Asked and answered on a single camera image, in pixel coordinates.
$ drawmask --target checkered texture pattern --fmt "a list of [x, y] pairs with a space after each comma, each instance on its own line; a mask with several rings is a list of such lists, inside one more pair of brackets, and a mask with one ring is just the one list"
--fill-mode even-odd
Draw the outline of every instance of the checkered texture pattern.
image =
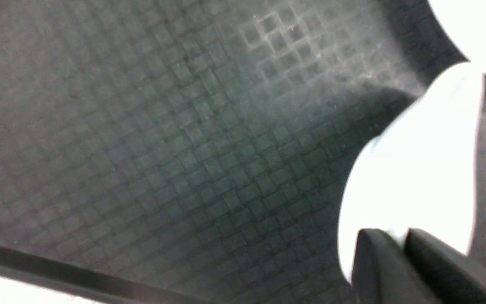
[[422, 0], [0, 0], [0, 245], [218, 302], [351, 302], [351, 164], [461, 59]]

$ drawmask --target rubber floor mat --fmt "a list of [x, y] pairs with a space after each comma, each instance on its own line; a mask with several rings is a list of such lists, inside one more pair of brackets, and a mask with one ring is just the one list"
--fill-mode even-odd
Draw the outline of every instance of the rubber floor mat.
[[[0, 0], [0, 245], [217, 302], [353, 302], [351, 164], [461, 60], [424, 0]], [[480, 142], [486, 264], [486, 109]]]

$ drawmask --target black plastic edge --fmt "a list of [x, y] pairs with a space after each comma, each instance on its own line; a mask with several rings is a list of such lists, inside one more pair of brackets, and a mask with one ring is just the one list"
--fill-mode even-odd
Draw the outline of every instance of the black plastic edge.
[[210, 303], [3, 247], [0, 276], [104, 303]]

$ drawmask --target white surface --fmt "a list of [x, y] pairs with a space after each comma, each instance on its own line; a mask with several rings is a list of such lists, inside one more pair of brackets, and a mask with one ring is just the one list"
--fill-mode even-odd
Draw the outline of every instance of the white surface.
[[359, 154], [339, 218], [339, 260], [349, 282], [362, 228], [382, 229], [400, 246], [410, 227], [421, 228], [467, 254], [483, 92], [482, 73], [457, 64]]
[[486, 1], [429, 0], [451, 41], [486, 73]]
[[98, 304], [91, 300], [0, 277], [0, 303]]

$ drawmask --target black strip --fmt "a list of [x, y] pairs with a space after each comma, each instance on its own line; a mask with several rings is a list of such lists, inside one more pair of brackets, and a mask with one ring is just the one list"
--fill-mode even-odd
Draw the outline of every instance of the black strip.
[[3, 247], [0, 276], [105, 303], [209, 303]]
[[378, 229], [359, 231], [351, 278], [360, 303], [440, 303], [399, 245]]
[[405, 254], [446, 303], [486, 303], [486, 268], [421, 229], [410, 229]]

